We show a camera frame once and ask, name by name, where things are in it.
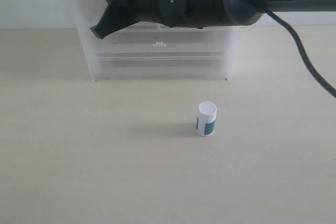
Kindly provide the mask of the white pill bottle teal label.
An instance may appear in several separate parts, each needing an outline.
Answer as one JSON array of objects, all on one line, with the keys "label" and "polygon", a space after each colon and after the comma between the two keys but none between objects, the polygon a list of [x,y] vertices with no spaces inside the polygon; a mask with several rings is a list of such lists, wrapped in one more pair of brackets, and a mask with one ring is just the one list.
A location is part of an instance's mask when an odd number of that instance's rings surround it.
[{"label": "white pill bottle teal label", "polygon": [[204,101],[198,106],[196,131],[200,136],[208,136],[214,132],[217,117],[217,106],[213,102]]}]

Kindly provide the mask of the middle wide clear drawer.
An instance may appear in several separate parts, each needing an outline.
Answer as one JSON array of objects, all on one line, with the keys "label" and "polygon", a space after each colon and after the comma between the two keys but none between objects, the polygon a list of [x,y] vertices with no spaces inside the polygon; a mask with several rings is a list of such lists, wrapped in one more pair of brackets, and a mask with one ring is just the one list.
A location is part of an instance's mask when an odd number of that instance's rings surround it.
[{"label": "middle wide clear drawer", "polygon": [[169,28],[138,23],[104,39],[92,36],[101,53],[222,51],[230,36],[227,28]]}]

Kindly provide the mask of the wide clear drawer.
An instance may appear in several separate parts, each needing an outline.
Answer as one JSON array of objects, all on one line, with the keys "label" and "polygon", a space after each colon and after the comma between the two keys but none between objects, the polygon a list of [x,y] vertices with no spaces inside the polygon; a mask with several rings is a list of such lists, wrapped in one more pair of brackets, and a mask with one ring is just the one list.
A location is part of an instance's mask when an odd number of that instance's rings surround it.
[{"label": "wide clear drawer", "polygon": [[101,53],[222,51],[230,36],[227,28],[169,28],[138,23],[104,39],[92,36]]},{"label": "wide clear drawer", "polygon": [[106,79],[226,78],[230,57],[215,52],[145,52],[98,54],[97,77]]}]

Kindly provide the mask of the white translucent drawer cabinet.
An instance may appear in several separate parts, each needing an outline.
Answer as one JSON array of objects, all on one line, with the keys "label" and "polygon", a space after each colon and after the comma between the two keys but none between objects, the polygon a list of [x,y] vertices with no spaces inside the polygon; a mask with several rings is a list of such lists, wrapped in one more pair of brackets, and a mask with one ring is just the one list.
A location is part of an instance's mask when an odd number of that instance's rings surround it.
[{"label": "white translucent drawer cabinet", "polygon": [[91,27],[106,0],[69,0],[94,81],[228,79],[238,43],[237,27],[169,28],[141,22],[98,39]]}]

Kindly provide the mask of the bottom wide clear drawer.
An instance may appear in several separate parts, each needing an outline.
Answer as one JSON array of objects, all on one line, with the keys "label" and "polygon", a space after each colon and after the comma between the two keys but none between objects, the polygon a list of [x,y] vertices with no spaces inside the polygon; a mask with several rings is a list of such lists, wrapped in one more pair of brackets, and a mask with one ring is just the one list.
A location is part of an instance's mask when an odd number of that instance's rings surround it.
[{"label": "bottom wide clear drawer", "polygon": [[230,57],[215,52],[145,52],[98,54],[97,77],[106,79],[226,78]]}]

